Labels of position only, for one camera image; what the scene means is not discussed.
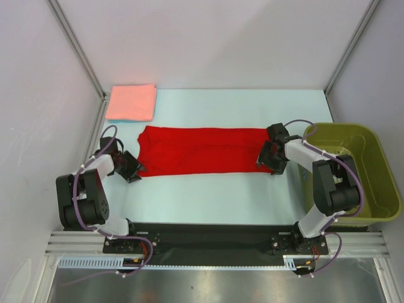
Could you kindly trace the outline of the red t shirt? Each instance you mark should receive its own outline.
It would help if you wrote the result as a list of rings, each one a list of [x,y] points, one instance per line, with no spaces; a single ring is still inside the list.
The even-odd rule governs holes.
[[[141,177],[190,174],[272,173],[256,163],[269,140],[259,128],[163,128],[138,136]]]

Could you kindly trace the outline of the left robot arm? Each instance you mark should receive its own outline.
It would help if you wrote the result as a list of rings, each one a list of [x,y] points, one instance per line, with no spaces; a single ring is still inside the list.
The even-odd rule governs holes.
[[[115,174],[127,183],[141,180],[142,165],[129,151],[124,149],[121,140],[115,137],[100,139],[97,150],[71,174],[56,179],[59,219],[64,230],[98,232],[117,244],[124,251],[135,251],[140,238],[133,222],[110,211],[102,181]]]

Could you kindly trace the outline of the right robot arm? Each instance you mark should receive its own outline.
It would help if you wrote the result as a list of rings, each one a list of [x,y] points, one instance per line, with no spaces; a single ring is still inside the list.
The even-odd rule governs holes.
[[[290,135],[282,123],[266,129],[265,141],[257,165],[282,175],[289,162],[295,162],[312,175],[313,206],[296,222],[287,241],[287,249],[303,254],[312,249],[332,223],[341,217],[358,215],[365,194],[350,155],[334,155],[311,145],[308,135]]]

